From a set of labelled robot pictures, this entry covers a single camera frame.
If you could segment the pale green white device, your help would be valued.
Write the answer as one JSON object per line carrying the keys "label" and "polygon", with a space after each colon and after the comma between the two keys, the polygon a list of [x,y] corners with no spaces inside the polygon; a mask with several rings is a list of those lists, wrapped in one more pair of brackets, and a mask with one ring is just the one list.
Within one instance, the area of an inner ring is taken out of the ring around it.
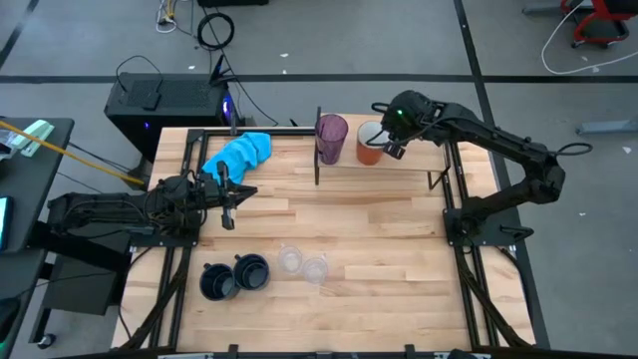
{"label": "pale green white device", "polygon": [[[45,141],[49,135],[54,131],[55,127],[45,120],[38,120],[30,125],[25,133],[33,136],[39,140]],[[41,147],[39,143],[30,141],[21,147],[21,155],[26,158],[31,158]]]}

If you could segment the purple faceted plastic tumbler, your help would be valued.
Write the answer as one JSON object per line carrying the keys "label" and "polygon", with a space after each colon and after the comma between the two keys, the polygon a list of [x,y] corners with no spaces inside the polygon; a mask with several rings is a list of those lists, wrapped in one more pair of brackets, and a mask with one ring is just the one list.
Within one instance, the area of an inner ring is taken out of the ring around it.
{"label": "purple faceted plastic tumbler", "polygon": [[346,120],[336,114],[322,115],[315,125],[315,140],[320,161],[325,165],[334,165],[349,132]]}

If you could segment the grey floor beam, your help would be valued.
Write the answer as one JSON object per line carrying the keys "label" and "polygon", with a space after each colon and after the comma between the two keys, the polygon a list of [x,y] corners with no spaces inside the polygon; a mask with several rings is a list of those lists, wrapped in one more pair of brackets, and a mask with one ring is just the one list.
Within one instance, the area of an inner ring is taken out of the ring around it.
{"label": "grey floor beam", "polygon": [[586,122],[576,127],[577,135],[638,133],[638,118],[622,121]]}
{"label": "grey floor beam", "polygon": [[521,13],[524,15],[562,14],[561,0],[530,0],[527,1]]}

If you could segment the blue cloth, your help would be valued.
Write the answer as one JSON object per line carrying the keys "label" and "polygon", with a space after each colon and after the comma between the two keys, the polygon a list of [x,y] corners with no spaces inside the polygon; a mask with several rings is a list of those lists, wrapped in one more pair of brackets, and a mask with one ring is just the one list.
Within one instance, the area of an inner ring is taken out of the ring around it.
{"label": "blue cloth", "polygon": [[228,177],[237,184],[242,184],[244,175],[255,170],[266,162],[272,154],[271,137],[265,133],[245,133],[227,143],[202,167],[202,171],[213,175],[221,183],[217,164],[224,162],[228,169]]}

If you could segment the black rolling cart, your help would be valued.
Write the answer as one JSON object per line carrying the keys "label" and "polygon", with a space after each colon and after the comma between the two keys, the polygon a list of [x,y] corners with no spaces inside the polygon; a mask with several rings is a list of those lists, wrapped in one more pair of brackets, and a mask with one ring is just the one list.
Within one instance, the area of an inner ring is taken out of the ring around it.
{"label": "black rolling cart", "polygon": [[31,343],[46,349],[56,341],[46,330],[54,310],[103,316],[121,302],[131,263],[130,237],[123,230],[87,227],[83,233],[60,234],[39,222],[29,244],[56,255],[41,269],[40,277],[48,282]]}

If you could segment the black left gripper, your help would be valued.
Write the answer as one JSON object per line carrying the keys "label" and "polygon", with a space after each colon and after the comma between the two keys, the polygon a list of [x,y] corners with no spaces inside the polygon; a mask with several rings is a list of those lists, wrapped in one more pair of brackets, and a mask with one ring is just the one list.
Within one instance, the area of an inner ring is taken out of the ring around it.
{"label": "black left gripper", "polygon": [[256,186],[234,184],[234,204],[230,193],[228,167],[225,162],[216,164],[217,179],[208,173],[202,173],[196,181],[195,210],[200,213],[198,226],[202,227],[207,221],[207,211],[210,208],[221,207],[221,224],[225,229],[234,229],[234,219],[231,216],[233,207],[240,206],[244,201],[258,192]]}

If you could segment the orange mug white inside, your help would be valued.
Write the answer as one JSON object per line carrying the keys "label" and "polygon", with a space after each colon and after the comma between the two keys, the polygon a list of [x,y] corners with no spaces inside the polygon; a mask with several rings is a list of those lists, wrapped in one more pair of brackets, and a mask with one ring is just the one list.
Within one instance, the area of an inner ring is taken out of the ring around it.
{"label": "orange mug white inside", "polygon": [[357,132],[356,156],[365,166],[375,165],[383,155],[383,146],[388,141],[388,133],[379,122],[365,122]]}

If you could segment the clear glass cup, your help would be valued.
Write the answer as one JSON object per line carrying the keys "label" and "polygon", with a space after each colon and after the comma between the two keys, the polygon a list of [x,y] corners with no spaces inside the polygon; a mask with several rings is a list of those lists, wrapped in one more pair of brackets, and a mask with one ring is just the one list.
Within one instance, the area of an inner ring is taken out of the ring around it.
{"label": "clear glass cup", "polygon": [[293,245],[283,245],[278,254],[280,268],[288,274],[297,274],[303,265],[303,254]]}
{"label": "clear glass cup", "polygon": [[328,276],[328,263],[324,255],[308,258],[303,266],[304,279],[315,285],[321,285]]}

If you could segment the black side desk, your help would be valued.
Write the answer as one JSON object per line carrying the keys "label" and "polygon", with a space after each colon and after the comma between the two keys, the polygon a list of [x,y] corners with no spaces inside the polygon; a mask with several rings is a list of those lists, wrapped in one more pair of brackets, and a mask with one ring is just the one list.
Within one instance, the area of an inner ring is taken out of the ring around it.
{"label": "black side desk", "polygon": [[0,197],[11,198],[8,235],[0,254],[18,252],[27,246],[61,159],[61,154],[42,146],[31,158],[17,152],[0,161]]}

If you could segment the yellow rod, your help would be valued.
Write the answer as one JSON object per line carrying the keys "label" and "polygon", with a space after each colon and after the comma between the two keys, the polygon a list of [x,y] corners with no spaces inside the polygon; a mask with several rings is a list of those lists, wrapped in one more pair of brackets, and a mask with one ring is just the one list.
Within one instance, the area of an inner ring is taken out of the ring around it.
{"label": "yellow rod", "polygon": [[29,135],[29,134],[25,133],[24,131],[22,131],[22,130],[14,127],[13,125],[10,125],[10,124],[4,122],[4,121],[0,121],[0,127],[6,129],[8,131],[11,131],[13,133],[16,133],[17,135],[20,135],[20,136],[30,140],[31,142],[37,143],[37,144],[41,145],[42,147],[45,147],[45,148],[47,148],[47,149],[49,149],[51,151],[54,151],[54,152],[56,152],[58,154],[63,155],[63,156],[69,157],[69,158],[71,158],[71,159],[73,159],[73,160],[75,160],[75,161],[77,161],[77,162],[79,162],[79,163],[81,163],[81,164],[83,164],[85,166],[91,167],[93,169],[96,169],[98,171],[106,173],[106,174],[108,174],[110,176],[119,178],[121,180],[130,182],[130,183],[134,183],[134,184],[139,185],[139,186],[142,186],[142,185],[145,184],[145,182],[143,180],[141,180],[141,179],[137,179],[137,178],[130,177],[128,175],[121,174],[119,172],[107,169],[105,167],[102,167],[102,166],[100,166],[98,164],[95,164],[93,162],[90,162],[88,160],[82,159],[82,158],[76,156],[75,154],[68,152],[65,149],[62,149],[62,148],[60,148],[58,146],[55,146],[55,145],[53,145],[53,144],[51,144],[51,143],[49,143],[49,142],[47,142],[45,140],[41,140],[40,138],[34,137],[32,135]]}

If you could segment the dark blue mug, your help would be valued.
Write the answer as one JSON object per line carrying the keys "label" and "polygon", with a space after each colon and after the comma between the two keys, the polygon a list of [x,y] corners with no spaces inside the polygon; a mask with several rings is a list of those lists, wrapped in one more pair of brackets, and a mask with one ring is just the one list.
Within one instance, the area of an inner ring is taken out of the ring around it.
{"label": "dark blue mug", "polygon": [[234,256],[233,272],[237,285],[244,290],[261,290],[270,280],[270,268],[266,259],[259,254]]}
{"label": "dark blue mug", "polygon": [[239,287],[230,266],[206,263],[199,279],[199,290],[210,301],[224,301],[234,298]]}

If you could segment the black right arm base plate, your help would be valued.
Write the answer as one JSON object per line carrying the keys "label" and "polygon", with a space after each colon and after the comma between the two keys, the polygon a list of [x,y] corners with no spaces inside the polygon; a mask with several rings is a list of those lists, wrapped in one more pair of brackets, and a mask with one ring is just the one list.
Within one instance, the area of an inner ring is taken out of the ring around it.
{"label": "black right arm base plate", "polygon": [[448,242],[452,246],[510,246],[534,234],[532,228],[510,225],[513,209],[485,220],[462,219],[459,208],[445,209],[443,219]]}

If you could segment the black computer tower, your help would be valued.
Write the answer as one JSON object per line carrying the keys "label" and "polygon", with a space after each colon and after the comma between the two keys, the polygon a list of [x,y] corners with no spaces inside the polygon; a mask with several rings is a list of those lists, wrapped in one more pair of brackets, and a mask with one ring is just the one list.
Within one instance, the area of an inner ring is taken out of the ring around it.
{"label": "black computer tower", "polygon": [[205,74],[121,73],[107,99],[105,115],[150,163],[164,128],[245,124],[228,85]]}

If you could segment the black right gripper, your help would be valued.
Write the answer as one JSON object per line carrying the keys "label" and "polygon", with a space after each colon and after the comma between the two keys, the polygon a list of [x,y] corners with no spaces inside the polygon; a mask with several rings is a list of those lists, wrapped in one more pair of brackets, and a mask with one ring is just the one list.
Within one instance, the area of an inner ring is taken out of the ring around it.
{"label": "black right gripper", "polygon": [[413,90],[400,93],[389,105],[374,102],[371,109],[384,114],[381,125],[390,141],[384,144],[383,152],[395,160],[400,160],[406,152],[404,141],[418,137],[434,117],[434,102]]}

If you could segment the tablet with lit screen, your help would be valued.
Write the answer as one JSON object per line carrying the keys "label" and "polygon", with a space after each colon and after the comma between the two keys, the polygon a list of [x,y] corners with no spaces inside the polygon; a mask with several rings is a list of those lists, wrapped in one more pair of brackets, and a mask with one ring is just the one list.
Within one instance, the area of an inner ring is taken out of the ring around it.
{"label": "tablet with lit screen", "polygon": [[0,252],[8,246],[11,218],[13,213],[13,198],[0,196]]}

